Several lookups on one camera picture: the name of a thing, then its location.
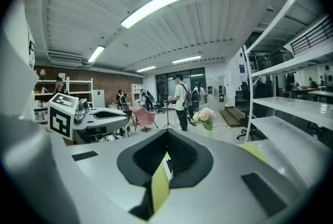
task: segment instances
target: tripod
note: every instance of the tripod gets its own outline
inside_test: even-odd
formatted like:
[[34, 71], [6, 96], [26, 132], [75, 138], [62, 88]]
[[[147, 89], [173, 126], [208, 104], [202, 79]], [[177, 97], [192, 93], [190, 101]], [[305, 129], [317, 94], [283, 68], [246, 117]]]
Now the tripod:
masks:
[[167, 101], [166, 101], [166, 119], [167, 119], [167, 123], [164, 125], [164, 127], [163, 128], [169, 128], [169, 126], [172, 126], [172, 127], [175, 127], [175, 126], [173, 126], [172, 124], [170, 124], [170, 122], [169, 122], [169, 101], [168, 101], [168, 99], [166, 99]]

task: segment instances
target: black pants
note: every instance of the black pants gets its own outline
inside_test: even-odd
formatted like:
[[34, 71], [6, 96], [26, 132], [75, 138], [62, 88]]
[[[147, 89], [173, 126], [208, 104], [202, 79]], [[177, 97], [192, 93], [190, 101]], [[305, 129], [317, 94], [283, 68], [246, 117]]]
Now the black pants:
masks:
[[187, 131], [187, 117], [185, 110], [176, 110], [181, 128], [183, 131]]
[[147, 110], [149, 111], [149, 106], [151, 107], [151, 110], [153, 109], [152, 103], [150, 101], [150, 99], [146, 99], [146, 106], [147, 106]]

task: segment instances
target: fluorescent ceiling light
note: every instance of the fluorescent ceiling light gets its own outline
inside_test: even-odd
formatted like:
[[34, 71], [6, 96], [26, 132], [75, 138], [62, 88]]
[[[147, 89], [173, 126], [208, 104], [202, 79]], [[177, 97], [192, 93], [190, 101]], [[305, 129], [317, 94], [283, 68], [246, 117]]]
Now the fluorescent ceiling light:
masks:
[[196, 56], [196, 57], [186, 58], [186, 59], [182, 59], [182, 60], [175, 60], [172, 63], [180, 63], [180, 62], [188, 61], [188, 60], [197, 60], [197, 59], [200, 59], [200, 58], [201, 58], [201, 56]]
[[141, 21], [154, 11], [163, 8], [166, 5], [169, 5], [173, 2], [180, 0], [152, 0], [141, 8], [135, 10], [128, 17], [126, 17], [120, 24], [125, 28], [130, 28], [135, 25], [138, 21]]
[[104, 46], [98, 46], [95, 49], [94, 53], [91, 55], [91, 57], [88, 59], [88, 62], [94, 62], [98, 55], [101, 54], [104, 49]]
[[137, 70], [137, 72], [144, 72], [144, 71], [148, 71], [148, 70], [155, 69], [155, 68], [156, 68], [155, 66], [151, 66], [151, 67], [148, 67], [148, 68]]

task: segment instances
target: air conditioner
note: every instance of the air conditioner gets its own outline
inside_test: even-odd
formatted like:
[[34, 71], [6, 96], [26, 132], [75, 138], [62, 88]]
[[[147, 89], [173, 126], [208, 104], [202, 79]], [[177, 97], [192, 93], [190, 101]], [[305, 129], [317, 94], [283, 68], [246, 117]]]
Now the air conditioner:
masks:
[[49, 53], [50, 61], [53, 65], [68, 66], [68, 67], [81, 67], [82, 57], [68, 53]]

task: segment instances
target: vase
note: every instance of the vase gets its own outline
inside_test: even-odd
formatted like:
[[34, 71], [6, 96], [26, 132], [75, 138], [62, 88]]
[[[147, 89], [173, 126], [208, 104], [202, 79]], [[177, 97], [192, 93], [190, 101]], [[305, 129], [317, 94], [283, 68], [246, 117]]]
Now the vase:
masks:
[[206, 129], [206, 136], [209, 138], [213, 138], [213, 130], [207, 130]]

